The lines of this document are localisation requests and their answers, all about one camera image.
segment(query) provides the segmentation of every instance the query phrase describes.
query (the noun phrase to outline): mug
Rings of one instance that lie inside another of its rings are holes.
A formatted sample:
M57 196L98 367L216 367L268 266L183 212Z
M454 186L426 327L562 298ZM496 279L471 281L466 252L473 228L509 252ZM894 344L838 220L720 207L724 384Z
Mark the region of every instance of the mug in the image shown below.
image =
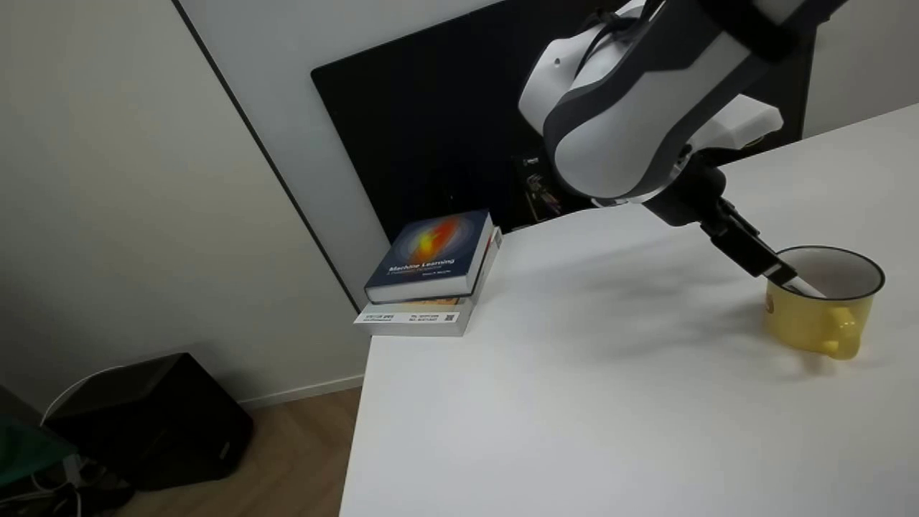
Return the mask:
M789 248L779 259L822 291L822 298L766 288L770 332L799 351L849 360L861 348L872 295L884 288L884 271L841 248Z

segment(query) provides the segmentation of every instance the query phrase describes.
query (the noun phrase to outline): stack of books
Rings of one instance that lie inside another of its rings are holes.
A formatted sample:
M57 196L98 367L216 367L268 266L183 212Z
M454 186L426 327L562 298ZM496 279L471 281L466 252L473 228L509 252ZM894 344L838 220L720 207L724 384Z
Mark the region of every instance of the stack of books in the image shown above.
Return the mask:
M407 223L367 281L352 319L372 335L461 335L500 251L487 212Z

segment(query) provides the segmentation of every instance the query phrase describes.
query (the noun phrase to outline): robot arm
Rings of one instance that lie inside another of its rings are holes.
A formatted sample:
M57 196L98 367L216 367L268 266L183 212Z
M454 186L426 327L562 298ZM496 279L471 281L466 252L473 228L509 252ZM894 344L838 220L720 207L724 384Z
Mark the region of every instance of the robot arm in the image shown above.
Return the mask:
M796 48L841 0L660 0L555 39L523 118L588 199L648 199L681 174L693 134Z

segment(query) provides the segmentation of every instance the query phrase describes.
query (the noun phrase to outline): white table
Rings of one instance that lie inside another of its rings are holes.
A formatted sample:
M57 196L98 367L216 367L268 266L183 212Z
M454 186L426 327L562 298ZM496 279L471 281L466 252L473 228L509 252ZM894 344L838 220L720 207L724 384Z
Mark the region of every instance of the white table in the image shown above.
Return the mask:
M466 338L372 338L344 517L917 517L919 105L734 163L764 239L886 271L853 363L642 207L506 239Z

